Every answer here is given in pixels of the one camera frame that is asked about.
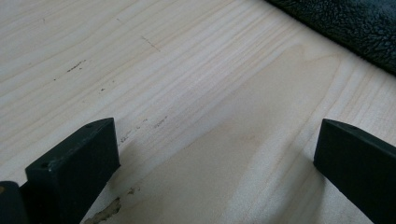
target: fuzzy gray towel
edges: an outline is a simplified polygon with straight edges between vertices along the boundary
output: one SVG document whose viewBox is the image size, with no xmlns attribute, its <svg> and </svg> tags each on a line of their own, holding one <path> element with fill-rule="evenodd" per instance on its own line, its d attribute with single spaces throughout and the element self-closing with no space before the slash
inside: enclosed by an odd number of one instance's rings
<svg viewBox="0 0 396 224">
<path fill-rule="evenodd" d="M 396 75 L 396 0 L 267 0 Z"/>
</svg>

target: wood grain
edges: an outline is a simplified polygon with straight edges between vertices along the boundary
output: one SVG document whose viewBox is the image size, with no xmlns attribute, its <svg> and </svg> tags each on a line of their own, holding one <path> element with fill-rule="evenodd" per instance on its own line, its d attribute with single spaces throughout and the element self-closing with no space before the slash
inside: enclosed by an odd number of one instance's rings
<svg viewBox="0 0 396 224">
<path fill-rule="evenodd" d="M 323 118 L 396 145 L 396 80 L 264 1 L 4 0 L 0 52 L 0 179 L 115 118 L 85 219 L 370 223 L 313 154 Z"/>
</svg>

